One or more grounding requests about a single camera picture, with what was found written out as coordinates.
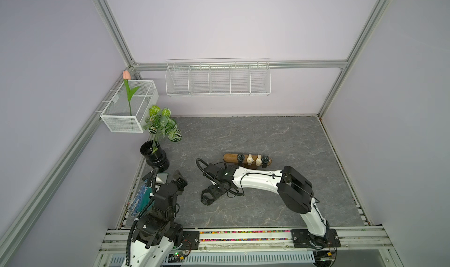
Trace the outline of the wooden watch stand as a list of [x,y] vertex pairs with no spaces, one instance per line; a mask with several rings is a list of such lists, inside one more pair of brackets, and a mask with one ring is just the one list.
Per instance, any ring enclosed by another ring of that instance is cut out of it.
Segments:
[[272,159],[262,154],[226,153],[223,161],[248,169],[267,168],[272,164]]

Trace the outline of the beige watch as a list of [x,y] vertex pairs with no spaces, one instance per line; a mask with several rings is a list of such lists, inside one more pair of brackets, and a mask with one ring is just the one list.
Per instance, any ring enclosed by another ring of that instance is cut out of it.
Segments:
[[254,159],[252,157],[252,154],[248,154],[247,159],[246,159],[247,164],[249,166],[251,166],[253,164],[253,161],[254,161]]
[[256,160],[255,160],[255,165],[257,166],[257,167],[260,167],[260,166],[262,166],[262,155],[258,155],[258,157],[256,158]]

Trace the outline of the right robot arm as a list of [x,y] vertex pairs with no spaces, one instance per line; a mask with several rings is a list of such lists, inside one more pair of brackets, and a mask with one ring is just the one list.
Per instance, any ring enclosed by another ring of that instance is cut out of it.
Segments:
[[225,168],[206,164],[199,159],[196,164],[203,176],[212,184],[202,191],[201,202],[209,206],[225,194],[244,196],[245,189],[252,188],[279,195],[288,209],[300,214],[313,237],[325,238],[329,224],[317,208],[312,183],[293,167],[282,170],[253,170],[238,165]]

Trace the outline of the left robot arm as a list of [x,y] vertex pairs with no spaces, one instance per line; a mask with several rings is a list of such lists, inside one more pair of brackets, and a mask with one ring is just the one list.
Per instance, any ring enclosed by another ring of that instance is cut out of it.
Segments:
[[177,172],[170,182],[153,190],[128,234],[124,267],[159,267],[173,247],[181,244],[183,228],[175,218],[177,198],[186,186],[187,181]]

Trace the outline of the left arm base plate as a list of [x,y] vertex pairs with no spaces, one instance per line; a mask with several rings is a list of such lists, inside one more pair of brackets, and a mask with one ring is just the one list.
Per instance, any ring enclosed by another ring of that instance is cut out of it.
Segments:
[[200,232],[197,230],[184,231],[181,242],[175,246],[175,249],[183,251],[198,250],[200,244]]

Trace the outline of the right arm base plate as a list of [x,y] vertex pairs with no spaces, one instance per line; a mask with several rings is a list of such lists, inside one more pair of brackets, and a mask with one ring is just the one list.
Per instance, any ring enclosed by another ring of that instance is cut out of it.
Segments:
[[335,229],[327,228],[324,236],[313,235],[307,229],[292,229],[291,235],[295,248],[320,250],[341,247],[341,242]]

